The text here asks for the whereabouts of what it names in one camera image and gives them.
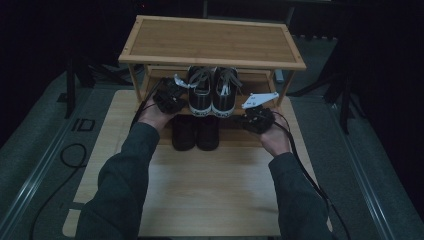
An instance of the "person's right hand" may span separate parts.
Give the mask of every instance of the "person's right hand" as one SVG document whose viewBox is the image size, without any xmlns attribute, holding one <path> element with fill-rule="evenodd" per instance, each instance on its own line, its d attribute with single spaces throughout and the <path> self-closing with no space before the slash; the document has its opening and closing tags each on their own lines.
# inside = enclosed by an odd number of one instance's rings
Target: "person's right hand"
<svg viewBox="0 0 424 240">
<path fill-rule="evenodd" d="M 287 122 L 280 115 L 274 113 L 274 116 L 276 123 L 288 129 Z M 290 141 L 287 134 L 275 124 L 273 124 L 268 131 L 262 133 L 259 136 L 259 140 L 265 150 L 273 157 L 291 151 Z"/>
</svg>

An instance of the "sneaker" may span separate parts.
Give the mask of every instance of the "sneaker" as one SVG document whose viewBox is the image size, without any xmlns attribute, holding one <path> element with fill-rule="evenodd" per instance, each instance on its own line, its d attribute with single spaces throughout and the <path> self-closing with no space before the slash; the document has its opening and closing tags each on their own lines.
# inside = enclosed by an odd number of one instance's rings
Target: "sneaker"
<svg viewBox="0 0 424 240">
<path fill-rule="evenodd" d="M 217 67 L 214 75 L 212 111 L 215 116 L 227 118 L 234 111 L 238 88 L 243 84 L 235 68 Z"/>
<path fill-rule="evenodd" d="M 208 67 L 192 66 L 187 73 L 190 111 L 196 117 L 205 117 L 211 111 L 212 71 Z"/>
<path fill-rule="evenodd" d="M 196 118 L 191 115 L 176 115 L 172 119 L 172 146 L 177 151 L 187 151 L 196 145 Z"/>
<path fill-rule="evenodd" d="M 197 147 L 203 151 L 215 150 L 219 145 L 219 118 L 208 115 L 197 120 Z"/>
</svg>

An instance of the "wooden platform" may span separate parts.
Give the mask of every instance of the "wooden platform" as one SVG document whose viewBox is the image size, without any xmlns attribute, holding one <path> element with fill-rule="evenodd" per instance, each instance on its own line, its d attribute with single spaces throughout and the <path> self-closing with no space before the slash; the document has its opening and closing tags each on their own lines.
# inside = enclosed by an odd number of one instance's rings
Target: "wooden platform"
<svg viewBox="0 0 424 240">
<path fill-rule="evenodd" d="M 135 92 L 117 91 L 105 118 L 74 202 L 86 203 L 97 191 L 105 161 L 120 151 L 136 106 Z M 305 168 L 315 178 L 290 100 L 282 112 L 290 123 Z M 223 123 L 223 128 L 230 123 Z M 140 236 L 276 236 L 278 211 L 268 169 L 272 157 L 250 133 L 231 126 L 220 131 L 220 146 L 177 152 L 171 129 L 150 165 L 150 185 Z M 79 210 L 70 209 L 63 233 L 75 235 Z"/>
</svg>

